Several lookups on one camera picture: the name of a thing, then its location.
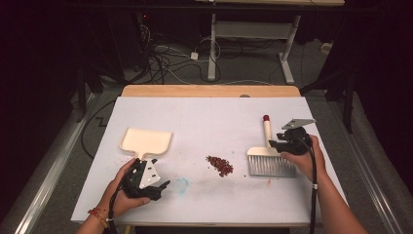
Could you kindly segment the wooden table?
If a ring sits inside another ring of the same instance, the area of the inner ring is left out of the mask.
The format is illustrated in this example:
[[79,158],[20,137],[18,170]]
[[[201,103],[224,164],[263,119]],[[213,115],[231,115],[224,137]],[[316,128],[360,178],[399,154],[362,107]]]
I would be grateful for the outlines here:
[[155,98],[299,98],[293,86],[127,85],[122,97]]

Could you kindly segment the cream hand brush grey bristles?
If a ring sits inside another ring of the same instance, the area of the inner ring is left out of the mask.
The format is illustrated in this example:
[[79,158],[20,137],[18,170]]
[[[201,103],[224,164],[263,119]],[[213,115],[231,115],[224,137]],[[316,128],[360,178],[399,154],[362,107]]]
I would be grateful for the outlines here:
[[296,168],[289,163],[269,140],[272,138],[271,121],[268,115],[263,116],[265,146],[251,147],[247,150],[248,169],[251,176],[295,178]]

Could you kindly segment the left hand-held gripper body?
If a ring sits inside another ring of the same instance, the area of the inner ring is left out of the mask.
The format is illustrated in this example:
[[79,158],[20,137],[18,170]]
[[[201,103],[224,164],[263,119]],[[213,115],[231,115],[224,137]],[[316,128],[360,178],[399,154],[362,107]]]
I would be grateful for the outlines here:
[[147,197],[150,200],[159,200],[162,192],[157,190],[154,183],[160,179],[154,165],[149,161],[136,159],[125,173],[122,189],[129,198]]

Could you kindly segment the cream plastic dustpan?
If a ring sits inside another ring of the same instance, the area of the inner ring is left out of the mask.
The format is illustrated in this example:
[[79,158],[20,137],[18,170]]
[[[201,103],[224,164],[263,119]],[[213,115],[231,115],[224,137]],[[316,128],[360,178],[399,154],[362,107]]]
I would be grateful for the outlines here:
[[127,128],[120,141],[120,148],[132,152],[135,158],[143,160],[149,155],[165,154],[169,149],[171,138],[171,132]]

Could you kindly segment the person's left hand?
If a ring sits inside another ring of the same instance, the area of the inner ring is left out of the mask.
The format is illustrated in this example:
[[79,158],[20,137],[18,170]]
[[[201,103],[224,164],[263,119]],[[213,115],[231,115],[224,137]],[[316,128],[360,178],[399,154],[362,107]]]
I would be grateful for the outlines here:
[[[108,218],[111,197],[117,191],[117,187],[121,183],[121,179],[123,178],[127,170],[133,165],[134,162],[135,162],[134,158],[129,160],[124,166],[120,168],[120,170],[116,173],[115,177],[108,183],[100,201],[95,206],[97,213],[101,217]],[[129,198],[123,190],[119,190],[113,202],[113,207],[112,207],[113,216],[119,217],[131,209],[142,207],[149,203],[150,203],[150,199],[147,197]]]

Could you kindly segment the pile of red beans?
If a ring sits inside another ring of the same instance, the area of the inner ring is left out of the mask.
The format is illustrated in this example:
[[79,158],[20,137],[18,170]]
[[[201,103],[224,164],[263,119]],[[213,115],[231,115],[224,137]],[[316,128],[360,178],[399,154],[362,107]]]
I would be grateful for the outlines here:
[[207,156],[206,160],[216,169],[218,170],[218,174],[221,177],[227,176],[234,171],[233,166],[229,163],[228,160],[222,159],[215,156]]

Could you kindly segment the metal floor rail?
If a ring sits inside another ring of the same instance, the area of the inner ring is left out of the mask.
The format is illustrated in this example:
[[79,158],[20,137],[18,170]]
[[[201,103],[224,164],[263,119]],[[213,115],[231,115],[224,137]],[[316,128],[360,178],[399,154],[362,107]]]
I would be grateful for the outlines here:
[[347,142],[353,151],[353,156],[357,169],[359,170],[361,179],[366,186],[366,189],[370,195],[370,198],[375,206],[375,209],[383,221],[386,230],[389,234],[403,234],[402,228],[394,216],[394,212],[390,206],[390,202],[383,190],[379,187],[378,181],[374,177],[371,169],[369,168],[367,161],[364,159],[364,154],[361,152],[355,138],[350,134],[342,123],[342,114],[339,107],[335,103],[330,103],[329,108],[333,113],[335,120],[341,131],[344,133]]
[[100,95],[90,94],[86,98],[86,110],[75,108],[58,132],[52,145],[36,167],[19,196],[21,216],[12,229],[12,234],[30,234],[46,208],[68,162],[76,142],[86,126]]

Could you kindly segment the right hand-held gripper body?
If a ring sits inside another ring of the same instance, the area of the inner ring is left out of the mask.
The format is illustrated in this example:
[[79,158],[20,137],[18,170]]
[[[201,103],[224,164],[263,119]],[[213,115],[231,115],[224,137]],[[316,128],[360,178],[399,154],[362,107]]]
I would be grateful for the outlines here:
[[304,127],[315,122],[315,119],[292,119],[282,126],[286,140],[280,140],[281,148],[277,150],[293,155],[303,155],[308,152],[313,143]]

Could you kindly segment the black metal stand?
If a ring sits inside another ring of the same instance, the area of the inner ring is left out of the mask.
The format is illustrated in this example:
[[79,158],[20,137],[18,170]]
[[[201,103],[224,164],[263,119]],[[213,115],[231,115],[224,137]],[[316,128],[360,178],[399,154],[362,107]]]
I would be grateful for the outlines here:
[[81,64],[77,67],[77,106],[78,116],[77,123],[80,123],[84,118],[87,110],[86,87],[89,87],[93,94],[102,92],[102,84],[99,75],[88,66]]
[[299,89],[301,95],[312,90],[326,90],[324,96],[327,101],[342,100],[342,121],[349,134],[353,132],[352,112],[356,72],[354,68],[344,66],[328,75],[320,76],[317,81]]

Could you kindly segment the person's right hand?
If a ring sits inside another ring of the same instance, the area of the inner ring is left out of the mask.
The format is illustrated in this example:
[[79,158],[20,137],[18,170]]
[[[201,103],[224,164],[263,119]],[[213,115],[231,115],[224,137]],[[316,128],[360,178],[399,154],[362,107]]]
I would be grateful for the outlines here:
[[281,156],[296,165],[308,180],[313,181],[314,173],[317,173],[317,182],[321,182],[327,176],[324,156],[319,147],[319,139],[316,136],[310,136],[310,138],[313,143],[313,153],[307,152],[304,155],[296,156],[288,152],[282,152]]

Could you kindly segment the white metal desk frame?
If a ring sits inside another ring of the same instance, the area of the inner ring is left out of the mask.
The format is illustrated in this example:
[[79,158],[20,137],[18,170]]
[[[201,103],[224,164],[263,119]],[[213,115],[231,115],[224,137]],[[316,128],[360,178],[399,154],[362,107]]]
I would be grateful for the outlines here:
[[288,64],[288,57],[292,48],[296,32],[300,23],[300,16],[295,16],[289,23],[274,22],[248,22],[248,21],[229,21],[219,20],[216,14],[211,15],[210,24],[210,49],[208,58],[208,81],[216,80],[216,60],[217,52],[220,50],[217,37],[221,38],[247,38],[247,39],[273,39],[285,40],[285,49],[278,53],[285,82],[288,85],[295,83],[291,69]]

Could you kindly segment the white table cover board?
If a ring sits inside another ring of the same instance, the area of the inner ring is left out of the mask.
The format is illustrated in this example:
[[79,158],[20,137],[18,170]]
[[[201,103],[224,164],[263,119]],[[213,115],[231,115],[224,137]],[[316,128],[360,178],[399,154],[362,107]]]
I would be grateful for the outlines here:
[[[127,128],[171,132],[155,167],[170,180],[158,201],[117,218],[119,224],[175,226],[307,226],[312,185],[295,178],[253,177],[246,152],[264,143],[263,116],[278,134],[291,119],[313,117],[302,97],[119,97],[108,121],[72,221],[86,219],[108,182],[129,161],[120,148]],[[234,171],[221,177],[207,156]]]

